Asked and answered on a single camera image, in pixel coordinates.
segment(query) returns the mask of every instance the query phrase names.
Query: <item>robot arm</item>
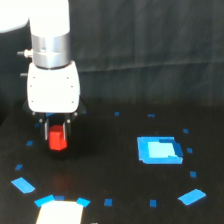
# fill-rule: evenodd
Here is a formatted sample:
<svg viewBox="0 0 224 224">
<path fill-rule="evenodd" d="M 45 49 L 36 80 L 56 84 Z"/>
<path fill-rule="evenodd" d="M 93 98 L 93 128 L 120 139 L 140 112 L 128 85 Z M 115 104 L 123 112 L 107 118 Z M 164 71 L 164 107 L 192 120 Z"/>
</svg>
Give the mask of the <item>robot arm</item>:
<svg viewBox="0 0 224 224">
<path fill-rule="evenodd" d="M 28 22 L 27 0 L 0 0 L 0 33 L 20 29 Z"/>
<path fill-rule="evenodd" d="M 69 2 L 0 0 L 0 33 L 24 27 L 28 19 L 32 49 L 22 52 L 32 58 L 27 76 L 27 105 L 33 115 L 40 116 L 45 140 L 49 122 L 44 114 L 64 114 L 63 134 L 67 139 L 80 103 L 78 72 L 70 54 Z"/>
</svg>

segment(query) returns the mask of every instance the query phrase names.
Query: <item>white square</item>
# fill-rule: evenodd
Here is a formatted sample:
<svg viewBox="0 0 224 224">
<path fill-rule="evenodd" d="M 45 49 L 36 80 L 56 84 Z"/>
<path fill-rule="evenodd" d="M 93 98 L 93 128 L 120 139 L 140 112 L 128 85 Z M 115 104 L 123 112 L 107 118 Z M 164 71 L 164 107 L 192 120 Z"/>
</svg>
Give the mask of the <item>white square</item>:
<svg viewBox="0 0 224 224">
<path fill-rule="evenodd" d="M 150 158 L 177 157 L 172 143 L 148 142 L 148 149 Z"/>
<path fill-rule="evenodd" d="M 80 224 L 82 211 L 76 202 L 51 201 L 42 205 L 36 224 Z"/>
</svg>

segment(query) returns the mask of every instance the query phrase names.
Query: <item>blue tape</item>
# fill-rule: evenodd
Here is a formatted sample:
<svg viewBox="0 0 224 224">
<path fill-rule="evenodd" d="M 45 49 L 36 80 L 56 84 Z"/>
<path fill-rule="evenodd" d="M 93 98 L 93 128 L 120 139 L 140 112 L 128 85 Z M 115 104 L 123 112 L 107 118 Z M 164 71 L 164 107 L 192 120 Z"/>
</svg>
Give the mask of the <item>blue tape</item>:
<svg viewBox="0 0 224 224">
<path fill-rule="evenodd" d="M 28 142 L 26 143 L 26 145 L 27 145 L 27 146 L 31 146 L 31 145 L 33 145 L 33 141 L 28 141 Z"/>
<path fill-rule="evenodd" d="M 197 173 L 195 171 L 190 171 L 190 176 L 193 178 L 197 178 Z"/>
<path fill-rule="evenodd" d="M 182 157 L 172 157 L 167 158 L 148 158 L 144 159 L 143 162 L 146 164 L 182 164 Z"/>
<path fill-rule="evenodd" d="M 50 117 L 51 115 L 53 115 L 54 113 L 46 113 L 46 117 Z"/>
<path fill-rule="evenodd" d="M 185 134 L 189 134 L 188 129 L 183 129 L 183 132 L 184 132 Z"/>
<path fill-rule="evenodd" d="M 150 207 L 156 208 L 157 202 L 156 200 L 150 200 Z"/>
<path fill-rule="evenodd" d="M 173 143 L 174 151 L 177 156 L 183 157 L 183 151 L 179 143 Z"/>
<path fill-rule="evenodd" d="M 17 166 L 16 166 L 16 168 L 15 168 L 15 170 L 20 170 L 21 168 L 22 168 L 22 164 L 18 164 Z"/>
<path fill-rule="evenodd" d="M 198 189 L 195 189 L 181 197 L 178 200 L 182 201 L 185 205 L 190 205 L 202 198 L 204 198 L 206 194 Z"/>
<path fill-rule="evenodd" d="M 149 142 L 175 143 L 174 137 L 138 137 L 137 141 L 138 141 L 138 155 L 140 161 L 143 161 L 146 164 L 182 164 L 183 159 L 181 157 L 169 156 L 167 158 L 150 158 L 149 155 L 149 148 L 148 148 Z M 178 145 L 178 143 L 175 144 L 177 144 L 175 145 L 177 153 L 181 155 L 182 150 L 180 151 L 181 149 L 180 145 Z"/>
<path fill-rule="evenodd" d="M 11 181 L 11 183 L 14 186 L 16 186 L 20 191 L 22 191 L 24 194 L 31 193 L 35 190 L 35 188 L 31 184 L 29 184 L 26 180 L 24 180 L 22 177 Z"/>
<path fill-rule="evenodd" d="M 54 196 L 54 199 L 56 201 L 64 201 L 65 200 L 65 196 Z"/>
<path fill-rule="evenodd" d="M 193 153 L 192 148 L 187 148 L 187 152 L 188 152 L 188 153 Z"/>
<path fill-rule="evenodd" d="M 87 205 L 89 205 L 90 201 L 83 198 L 79 198 L 76 203 L 82 205 L 83 207 L 86 207 Z"/>
<path fill-rule="evenodd" d="M 183 157 L 183 151 L 179 143 L 176 143 L 173 139 L 160 139 L 160 143 L 172 143 L 175 151 L 175 155 Z"/>
<path fill-rule="evenodd" d="M 155 114 L 148 114 L 148 117 L 155 117 Z"/>
<path fill-rule="evenodd" d="M 112 206 L 112 199 L 105 199 L 104 206 Z"/>
<path fill-rule="evenodd" d="M 43 204 L 46 204 L 46 203 L 48 203 L 50 201 L 55 201 L 53 195 L 49 195 L 47 197 L 38 199 L 38 200 L 34 201 L 34 203 L 36 204 L 37 207 L 41 207 Z"/>
</svg>

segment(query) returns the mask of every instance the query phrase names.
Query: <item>red block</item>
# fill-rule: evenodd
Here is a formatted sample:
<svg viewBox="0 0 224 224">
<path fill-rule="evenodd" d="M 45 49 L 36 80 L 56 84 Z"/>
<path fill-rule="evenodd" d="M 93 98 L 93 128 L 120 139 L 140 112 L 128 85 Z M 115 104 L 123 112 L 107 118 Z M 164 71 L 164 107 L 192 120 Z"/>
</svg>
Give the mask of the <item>red block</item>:
<svg viewBox="0 0 224 224">
<path fill-rule="evenodd" d="M 64 140 L 63 126 L 54 125 L 49 130 L 49 147 L 51 150 L 61 151 L 67 148 L 67 141 Z"/>
</svg>

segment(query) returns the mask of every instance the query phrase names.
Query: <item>table surface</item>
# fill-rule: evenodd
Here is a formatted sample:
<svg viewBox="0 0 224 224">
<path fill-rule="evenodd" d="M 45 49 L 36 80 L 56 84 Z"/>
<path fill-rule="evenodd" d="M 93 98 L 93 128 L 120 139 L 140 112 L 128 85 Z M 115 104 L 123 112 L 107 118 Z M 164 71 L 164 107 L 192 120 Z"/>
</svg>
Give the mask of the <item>table surface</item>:
<svg viewBox="0 0 224 224">
<path fill-rule="evenodd" d="M 49 153 L 36 121 L 15 109 L 0 127 L 0 223 L 36 223 L 34 201 L 48 195 L 90 200 L 82 224 L 222 223 L 223 118 L 224 110 L 218 108 L 90 104 L 88 113 L 73 122 L 69 156 L 60 160 Z M 137 148 L 141 136 L 174 136 L 183 164 L 142 163 Z M 26 146 L 30 140 L 34 144 Z M 23 164 L 19 171 L 17 164 Z M 196 179 L 190 171 L 197 172 Z M 35 190 L 20 192 L 11 184 L 19 177 Z M 177 199 L 193 189 L 206 198 L 190 206 Z M 106 198 L 113 200 L 111 207 L 104 206 Z M 157 208 L 150 208 L 150 199 L 157 200 Z"/>
</svg>

